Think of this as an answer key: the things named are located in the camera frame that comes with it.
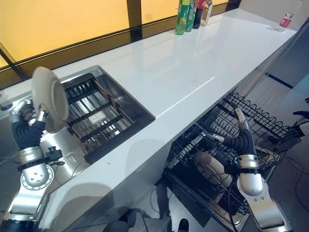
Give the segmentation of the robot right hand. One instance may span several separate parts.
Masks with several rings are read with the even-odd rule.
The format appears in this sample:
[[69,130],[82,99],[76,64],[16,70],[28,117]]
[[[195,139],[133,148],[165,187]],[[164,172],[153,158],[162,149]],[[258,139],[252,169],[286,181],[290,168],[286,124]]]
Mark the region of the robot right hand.
[[206,133],[206,136],[222,145],[234,149],[239,156],[256,155],[253,136],[243,111],[235,103],[231,103],[238,117],[239,133],[237,137],[222,137],[214,133]]

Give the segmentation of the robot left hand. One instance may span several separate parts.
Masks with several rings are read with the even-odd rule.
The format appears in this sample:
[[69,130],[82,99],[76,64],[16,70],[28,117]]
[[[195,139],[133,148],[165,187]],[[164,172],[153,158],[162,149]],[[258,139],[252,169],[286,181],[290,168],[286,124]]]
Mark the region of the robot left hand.
[[12,133],[19,150],[40,145],[48,112],[44,109],[40,110],[39,113],[35,114],[35,122],[29,125],[26,116],[27,113],[33,111],[33,101],[28,99],[21,100],[10,111]]

